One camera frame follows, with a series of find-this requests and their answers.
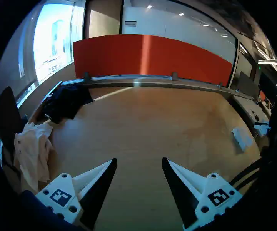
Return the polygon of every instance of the white cloth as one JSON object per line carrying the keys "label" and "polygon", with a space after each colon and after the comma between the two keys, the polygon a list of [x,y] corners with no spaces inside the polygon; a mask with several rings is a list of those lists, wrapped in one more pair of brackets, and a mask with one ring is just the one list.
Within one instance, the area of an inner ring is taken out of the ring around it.
{"label": "white cloth", "polygon": [[22,133],[15,134],[15,155],[20,163],[23,177],[29,186],[38,192],[38,181],[50,179],[47,164],[53,146],[48,137],[53,127],[48,124],[26,124]]}
{"label": "white cloth", "polygon": [[234,134],[234,137],[237,140],[243,152],[245,152],[247,147],[252,145],[253,140],[244,128],[236,127],[232,130],[232,133]]}

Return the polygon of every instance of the wall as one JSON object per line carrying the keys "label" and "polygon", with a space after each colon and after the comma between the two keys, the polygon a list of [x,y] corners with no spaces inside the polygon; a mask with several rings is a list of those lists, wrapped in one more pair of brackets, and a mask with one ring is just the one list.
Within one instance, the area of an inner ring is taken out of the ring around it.
{"label": "wall", "polygon": [[[157,35],[187,42],[204,48],[231,64],[235,60],[235,38],[220,25],[197,11],[163,1],[165,9],[146,7],[125,7],[123,10],[122,33]],[[135,27],[125,25],[125,21],[136,21]]]}
{"label": "wall", "polygon": [[20,115],[27,115],[29,118],[34,110],[41,103],[42,99],[49,93],[49,91],[55,87],[60,81],[67,81],[75,79],[74,63],[70,63],[63,69],[57,71],[45,82],[40,84],[30,95],[25,99],[23,104],[19,108]]}
{"label": "wall", "polygon": [[213,84],[228,82],[232,65],[200,47],[151,35],[107,35],[73,43],[75,72],[90,76],[172,75]]}
{"label": "wall", "polygon": [[253,41],[246,36],[243,36],[239,34],[238,30],[234,28],[232,25],[230,25],[220,14],[218,14],[215,10],[211,9],[204,3],[202,3],[199,0],[180,0],[181,2],[184,2],[185,4],[188,4],[189,6],[192,6],[205,14],[209,15],[213,19],[217,20],[219,23],[221,23],[225,28],[232,33],[247,49],[247,51],[250,53],[250,55],[255,58],[256,54],[253,48]]}
{"label": "wall", "polygon": [[85,38],[119,34],[122,0],[91,0],[86,10]]}
{"label": "wall", "polygon": [[26,19],[23,20],[16,29],[0,60],[0,94],[6,87],[10,86],[16,97],[20,93],[20,89],[28,84],[28,80],[25,76],[20,78],[18,63],[20,38],[24,29],[25,21]]}

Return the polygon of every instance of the screw hole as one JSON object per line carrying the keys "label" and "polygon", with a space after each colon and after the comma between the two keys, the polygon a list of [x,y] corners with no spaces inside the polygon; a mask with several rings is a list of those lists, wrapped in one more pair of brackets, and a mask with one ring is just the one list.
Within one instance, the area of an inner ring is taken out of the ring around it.
{"label": "screw hole", "polygon": [[61,213],[57,213],[56,215],[57,215],[60,219],[64,219],[64,218],[65,218],[64,215],[61,214]]}
{"label": "screw hole", "polygon": [[78,209],[75,206],[71,205],[69,207],[69,211],[72,212],[72,213],[75,213],[76,211],[78,211]]}
{"label": "screw hole", "polygon": [[52,212],[54,211],[54,209],[51,206],[48,206],[48,209],[51,210]]}
{"label": "screw hole", "polygon": [[213,219],[219,219],[220,217],[221,217],[220,214],[216,214],[216,215],[214,215]]}
{"label": "screw hole", "polygon": [[201,209],[200,209],[203,213],[206,213],[209,211],[209,208],[207,206],[203,206]]}

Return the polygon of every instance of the window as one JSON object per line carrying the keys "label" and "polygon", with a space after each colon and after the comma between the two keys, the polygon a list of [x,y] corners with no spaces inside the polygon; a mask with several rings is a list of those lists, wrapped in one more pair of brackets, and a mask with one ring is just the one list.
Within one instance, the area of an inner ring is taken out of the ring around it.
{"label": "window", "polygon": [[16,30],[12,43],[18,44],[18,74],[11,74],[13,79],[8,85],[14,91],[18,107],[47,78],[73,62],[72,44],[82,39],[85,2],[40,3]]}
{"label": "window", "polygon": [[45,4],[40,12],[35,36],[34,59],[38,81],[72,61],[70,25],[74,3]]}

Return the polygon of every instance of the crumpled fabric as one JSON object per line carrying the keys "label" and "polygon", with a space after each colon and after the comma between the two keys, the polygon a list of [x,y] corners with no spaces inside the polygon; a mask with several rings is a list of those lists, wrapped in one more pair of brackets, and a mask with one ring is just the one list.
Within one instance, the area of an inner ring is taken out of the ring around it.
{"label": "crumpled fabric", "polygon": [[15,156],[29,186],[39,192],[38,181],[50,179],[48,156],[54,150],[48,137],[53,127],[48,124],[26,124],[21,133],[15,134]]}

